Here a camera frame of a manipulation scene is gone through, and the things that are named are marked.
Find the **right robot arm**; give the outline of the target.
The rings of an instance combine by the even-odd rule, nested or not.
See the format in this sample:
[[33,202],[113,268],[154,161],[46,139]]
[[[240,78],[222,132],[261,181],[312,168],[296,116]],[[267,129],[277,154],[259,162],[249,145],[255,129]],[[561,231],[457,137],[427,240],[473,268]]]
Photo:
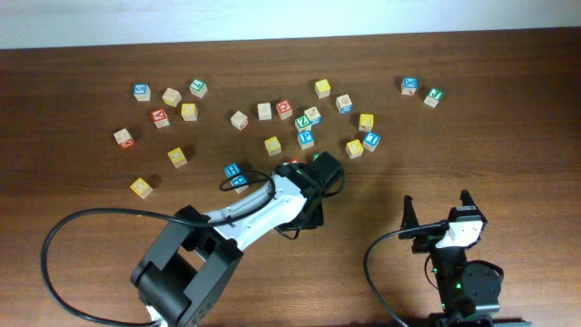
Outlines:
[[492,315],[500,309],[504,271],[493,263],[467,259],[466,250],[480,241],[487,218],[467,190],[460,201],[446,220],[421,225],[412,197],[405,196],[400,226],[404,233],[399,238],[411,239],[412,252],[427,253],[432,262],[443,312],[432,313],[429,326],[492,326]]

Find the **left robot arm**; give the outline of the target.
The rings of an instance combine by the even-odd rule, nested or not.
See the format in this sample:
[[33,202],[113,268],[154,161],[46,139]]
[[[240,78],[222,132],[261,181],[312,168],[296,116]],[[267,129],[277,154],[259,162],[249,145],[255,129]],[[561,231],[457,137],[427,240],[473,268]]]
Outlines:
[[153,326],[196,326],[222,295],[244,250],[271,230],[294,240],[323,225],[322,201],[343,181],[327,152],[277,166],[265,185],[230,206],[174,215],[137,264],[131,282]]

